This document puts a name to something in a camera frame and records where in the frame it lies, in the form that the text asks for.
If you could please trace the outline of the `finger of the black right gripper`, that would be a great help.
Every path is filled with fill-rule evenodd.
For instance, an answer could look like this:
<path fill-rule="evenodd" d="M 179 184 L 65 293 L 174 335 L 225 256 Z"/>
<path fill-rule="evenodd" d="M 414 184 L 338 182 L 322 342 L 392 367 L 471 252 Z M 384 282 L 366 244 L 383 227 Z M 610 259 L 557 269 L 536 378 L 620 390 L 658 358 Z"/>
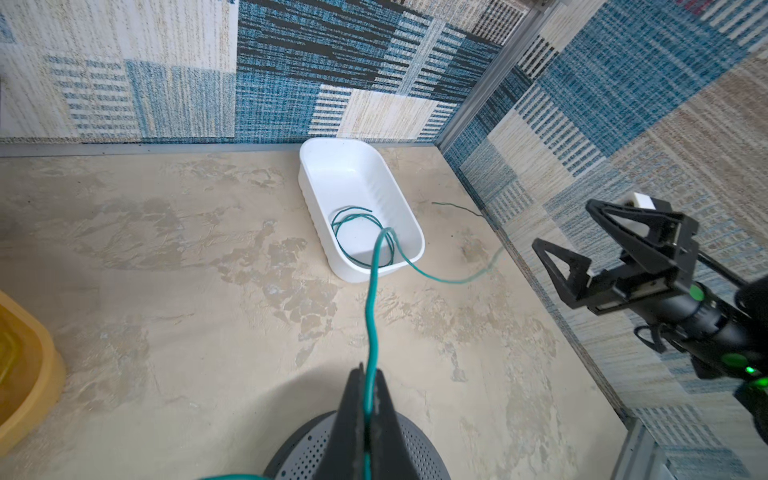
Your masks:
<path fill-rule="evenodd" d="M 698 222 L 676 211 L 591 199 L 586 211 L 638 264 L 695 264 Z"/>
<path fill-rule="evenodd" d="M 590 274 L 591 259 L 540 238 L 532 242 L 532 248 L 568 307 L 596 309 L 596 294 L 590 288 L 597 277 Z"/>

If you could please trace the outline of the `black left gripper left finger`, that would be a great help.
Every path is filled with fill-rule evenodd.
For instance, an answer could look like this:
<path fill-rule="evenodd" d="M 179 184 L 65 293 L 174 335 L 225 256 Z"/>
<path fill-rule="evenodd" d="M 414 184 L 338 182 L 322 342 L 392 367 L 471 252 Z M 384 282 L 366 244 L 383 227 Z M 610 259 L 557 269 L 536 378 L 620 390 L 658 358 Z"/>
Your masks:
<path fill-rule="evenodd" d="M 364 478 L 364 380 L 362 365 L 349 373 L 325 453 L 314 474 L 316 480 Z"/>

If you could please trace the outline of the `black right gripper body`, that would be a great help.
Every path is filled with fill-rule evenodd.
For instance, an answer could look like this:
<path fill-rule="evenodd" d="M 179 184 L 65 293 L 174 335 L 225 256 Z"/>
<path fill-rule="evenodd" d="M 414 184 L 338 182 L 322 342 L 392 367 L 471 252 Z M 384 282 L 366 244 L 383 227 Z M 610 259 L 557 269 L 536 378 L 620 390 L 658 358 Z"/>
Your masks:
<path fill-rule="evenodd" d="M 628 309 L 641 317 L 649 340 L 663 353 L 671 345 L 687 353 L 699 378 L 765 378 L 767 376 L 767 278 L 744 283 L 711 257 L 698 259 L 738 287 L 734 304 L 715 295 L 678 267 L 645 272 L 637 262 L 604 271 L 590 290 L 596 315 Z"/>

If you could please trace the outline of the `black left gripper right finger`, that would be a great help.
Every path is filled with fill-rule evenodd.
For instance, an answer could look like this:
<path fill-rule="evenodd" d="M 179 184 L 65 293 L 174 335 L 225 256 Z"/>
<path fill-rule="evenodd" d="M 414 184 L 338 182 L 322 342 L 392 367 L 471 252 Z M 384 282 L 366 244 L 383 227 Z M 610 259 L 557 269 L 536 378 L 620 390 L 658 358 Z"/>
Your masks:
<path fill-rule="evenodd" d="M 374 410 L 366 427 L 364 479 L 418 479 L 407 450 L 397 412 L 381 370 L 376 373 Z"/>

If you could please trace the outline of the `grey perforated cable spool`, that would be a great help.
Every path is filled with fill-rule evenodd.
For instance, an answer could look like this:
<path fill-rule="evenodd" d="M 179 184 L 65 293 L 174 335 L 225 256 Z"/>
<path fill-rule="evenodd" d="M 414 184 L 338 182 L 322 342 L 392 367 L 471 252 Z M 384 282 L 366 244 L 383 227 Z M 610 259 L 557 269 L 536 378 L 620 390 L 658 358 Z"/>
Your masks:
<path fill-rule="evenodd" d="M 302 425 L 278 449 L 264 475 L 270 479 L 313 479 L 327 449 L 336 412 L 326 412 Z M 397 412 L 411 463 L 419 479 L 449 479 L 447 467 L 424 432 Z"/>

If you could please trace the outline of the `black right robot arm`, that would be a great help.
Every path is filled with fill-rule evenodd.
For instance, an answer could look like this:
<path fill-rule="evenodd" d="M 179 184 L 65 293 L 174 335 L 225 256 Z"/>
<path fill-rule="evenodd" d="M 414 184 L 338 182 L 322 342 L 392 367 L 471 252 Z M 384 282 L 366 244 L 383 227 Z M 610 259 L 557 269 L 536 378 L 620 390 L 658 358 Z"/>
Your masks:
<path fill-rule="evenodd" d="M 701 251 L 698 222 L 651 198 L 647 208 L 596 199 L 591 218 L 620 247 L 620 265 L 590 274 L 590 258 L 537 238 L 532 248 L 560 299 L 601 316 L 629 310 L 648 348 L 686 353 L 702 380 L 740 380 L 734 396 L 767 436 L 767 280 L 748 282 Z"/>

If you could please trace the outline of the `white plastic tub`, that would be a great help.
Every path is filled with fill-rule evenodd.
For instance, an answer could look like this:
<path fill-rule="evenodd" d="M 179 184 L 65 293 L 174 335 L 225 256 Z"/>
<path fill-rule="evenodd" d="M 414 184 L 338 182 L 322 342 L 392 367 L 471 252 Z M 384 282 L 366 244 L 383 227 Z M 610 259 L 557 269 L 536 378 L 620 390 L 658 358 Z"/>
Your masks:
<path fill-rule="evenodd" d="M 371 145 L 313 138 L 299 149 L 299 186 L 332 272 L 348 283 L 369 279 L 373 246 L 391 227 L 399 247 L 381 247 L 381 276 L 418 261 L 423 231 L 381 154 Z"/>

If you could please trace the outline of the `yellow plastic tub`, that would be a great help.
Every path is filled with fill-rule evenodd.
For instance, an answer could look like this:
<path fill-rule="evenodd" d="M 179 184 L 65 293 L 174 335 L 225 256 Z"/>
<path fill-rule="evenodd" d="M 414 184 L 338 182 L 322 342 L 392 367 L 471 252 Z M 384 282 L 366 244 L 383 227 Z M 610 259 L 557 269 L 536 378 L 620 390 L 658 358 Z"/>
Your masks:
<path fill-rule="evenodd" d="M 49 331 L 7 294 L 1 295 L 1 454 L 39 427 L 66 380 Z"/>

